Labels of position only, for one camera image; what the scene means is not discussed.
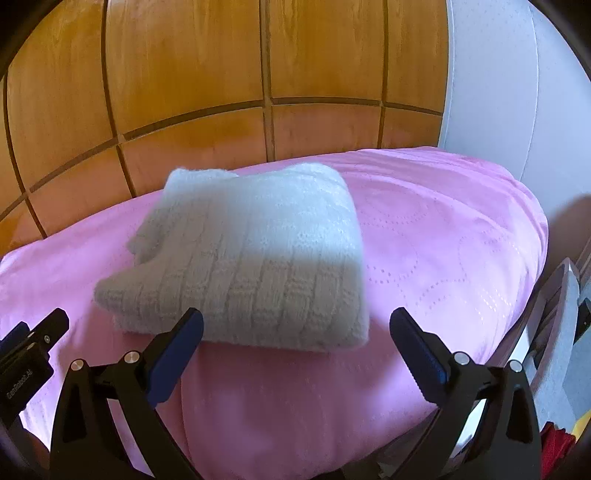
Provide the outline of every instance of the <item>mattress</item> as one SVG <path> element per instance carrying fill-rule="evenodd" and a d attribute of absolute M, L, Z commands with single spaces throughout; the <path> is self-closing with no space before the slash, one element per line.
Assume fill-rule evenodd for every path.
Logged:
<path fill-rule="evenodd" d="M 258 173 L 302 159 L 238 171 Z M 364 457 L 419 423 L 426 403 L 388 333 L 404 306 L 452 351 L 485 362 L 523 311 L 544 265 L 547 221 L 502 167 L 436 148 L 307 157 L 338 170 L 361 225 L 369 342 L 335 353 L 203 343 L 168 402 L 164 424 L 206 479 L 309 479 Z M 125 243 L 160 192 L 97 213 L 0 264 L 0 336 L 56 307 L 70 317 L 56 373 L 21 417 L 49 445 L 70 363 L 117 361 L 149 336 L 114 329 L 96 282 L 129 267 Z M 116 403 L 130 458 L 145 462 Z"/>

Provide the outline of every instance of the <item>wooden wall panel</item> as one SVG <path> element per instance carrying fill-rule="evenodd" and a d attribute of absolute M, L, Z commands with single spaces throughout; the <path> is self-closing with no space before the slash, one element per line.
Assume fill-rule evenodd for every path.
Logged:
<path fill-rule="evenodd" d="M 40 239 L 41 232 L 35 225 L 25 202 L 21 202 L 0 221 L 0 257 L 10 250 Z"/>
<path fill-rule="evenodd" d="M 273 107 L 277 160 L 376 148 L 378 106 L 328 103 Z"/>
<path fill-rule="evenodd" d="M 30 195 L 48 235 L 129 198 L 114 148 L 69 168 Z"/>
<path fill-rule="evenodd" d="M 386 100 L 443 112 L 446 0 L 388 0 L 388 40 Z"/>
<path fill-rule="evenodd" d="M 270 0 L 269 15 L 273 97 L 381 98 L 381 0 Z"/>
<path fill-rule="evenodd" d="M 198 118 L 122 145 L 138 195 L 164 187 L 178 167 L 234 168 L 264 163 L 262 108 Z"/>
<path fill-rule="evenodd" d="M 106 64 L 120 133 L 260 100 L 258 0 L 111 0 Z"/>
<path fill-rule="evenodd" d="M 439 115 L 386 108 L 381 148 L 436 147 L 440 130 Z"/>
<path fill-rule="evenodd" d="M 111 138 L 100 60 L 102 0 L 64 0 L 8 70 L 8 116 L 25 186 Z"/>
<path fill-rule="evenodd" d="M 4 91 L 4 78 L 0 79 L 0 215 L 2 212 L 21 195 L 18 187 L 17 177 L 12 168 L 6 130 L 4 128 L 4 102 L 2 92 Z"/>

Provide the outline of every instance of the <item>white wall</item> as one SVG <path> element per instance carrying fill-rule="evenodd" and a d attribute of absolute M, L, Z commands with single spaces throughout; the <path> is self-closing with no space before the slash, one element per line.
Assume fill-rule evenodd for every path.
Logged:
<path fill-rule="evenodd" d="M 440 147 L 506 167 L 548 216 L 548 267 L 576 260 L 591 234 L 591 82 L 527 0 L 447 1 Z"/>

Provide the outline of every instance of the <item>red cloth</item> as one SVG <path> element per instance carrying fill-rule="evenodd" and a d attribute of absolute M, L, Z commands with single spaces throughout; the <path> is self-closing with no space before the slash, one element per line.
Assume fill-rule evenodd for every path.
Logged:
<path fill-rule="evenodd" d="M 546 479 L 577 442 L 574 435 L 565 429 L 557 430 L 550 421 L 546 422 L 542 435 L 542 480 Z"/>

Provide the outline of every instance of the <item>white knit sweater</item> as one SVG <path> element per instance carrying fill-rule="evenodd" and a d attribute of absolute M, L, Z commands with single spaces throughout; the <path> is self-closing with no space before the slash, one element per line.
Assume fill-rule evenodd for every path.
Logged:
<path fill-rule="evenodd" d="M 128 248 L 135 266 L 95 289 L 123 330 L 160 333 L 195 307 L 214 342 L 326 351 L 367 341 L 355 207 L 324 165 L 176 170 Z"/>

